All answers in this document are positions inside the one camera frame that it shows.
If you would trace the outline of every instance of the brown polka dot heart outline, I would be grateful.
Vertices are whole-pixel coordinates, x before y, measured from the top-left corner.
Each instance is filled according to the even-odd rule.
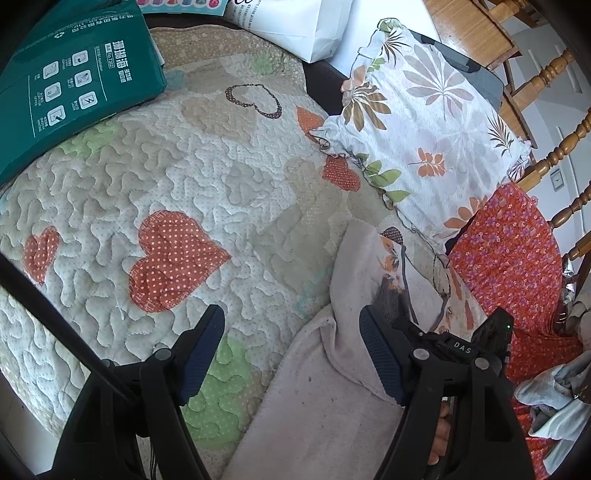
[[[244,102],[241,102],[240,100],[237,100],[234,97],[233,91],[234,91],[234,88],[238,88],[238,87],[261,87],[261,88],[263,88],[269,95],[271,95],[273,100],[275,100],[275,103],[277,104],[277,111],[273,112],[273,113],[263,112],[254,103],[244,103]],[[262,116],[265,116],[265,117],[270,118],[272,120],[277,120],[283,114],[283,108],[281,107],[281,104],[279,103],[279,100],[277,99],[277,97],[275,95],[273,95],[271,93],[271,91],[267,87],[265,87],[262,83],[245,83],[244,85],[233,85],[231,87],[228,87],[226,89],[226,98],[228,100],[230,100],[232,103],[235,103],[236,105],[240,105],[244,108],[249,108],[249,107],[253,106],[255,108],[255,110],[257,112],[259,112]]]

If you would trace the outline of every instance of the bed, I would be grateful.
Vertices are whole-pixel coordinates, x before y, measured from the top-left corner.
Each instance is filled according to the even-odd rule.
[[[246,32],[192,26],[201,20],[148,16],[167,91],[20,175],[0,200],[0,249],[99,356],[121,364],[172,345],[207,304],[224,308],[226,335],[183,411],[218,478],[294,335],[328,302],[350,219],[403,242],[417,271],[451,296],[455,315],[439,328],[469,338],[485,313],[359,173],[307,133],[342,110],[344,77]],[[176,268],[186,281],[160,285]],[[59,436],[87,372],[5,294],[0,312],[2,373]]]

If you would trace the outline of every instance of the white wall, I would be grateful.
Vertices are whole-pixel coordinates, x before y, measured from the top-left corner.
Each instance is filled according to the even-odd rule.
[[[564,44],[549,25],[530,29],[516,18],[510,18],[503,26],[523,54],[509,61],[516,86],[538,74],[540,65],[548,65],[564,50]],[[568,72],[563,73],[550,88],[542,92],[538,100],[523,111],[538,144],[538,148],[534,150],[537,160],[546,157],[563,137],[574,131],[584,118],[587,108],[591,106],[591,87],[582,72],[576,66],[569,70],[570,75]],[[505,79],[502,67],[496,73]],[[579,143],[575,151],[552,171],[556,169],[561,171],[564,178],[565,186],[562,189],[554,191],[548,174],[529,192],[530,196],[538,198],[538,208],[546,219],[551,219],[559,210],[568,206],[589,184],[591,141]],[[565,225],[554,231],[561,253],[568,252],[589,229],[591,205],[583,208],[583,214],[577,212]]]

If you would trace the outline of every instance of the blanket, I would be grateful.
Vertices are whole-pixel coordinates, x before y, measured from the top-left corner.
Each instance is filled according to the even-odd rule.
[[[442,299],[401,247],[351,220],[330,282],[330,301],[296,336],[223,480],[365,479],[378,470],[403,409],[389,397],[359,332],[359,312],[382,279],[405,289],[428,331]]]

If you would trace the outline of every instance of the floral pillow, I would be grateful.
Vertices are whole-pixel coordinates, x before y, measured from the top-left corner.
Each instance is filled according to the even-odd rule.
[[[395,19],[378,24],[342,90],[342,114],[311,134],[328,154],[350,156],[438,253],[530,153],[436,48]]]

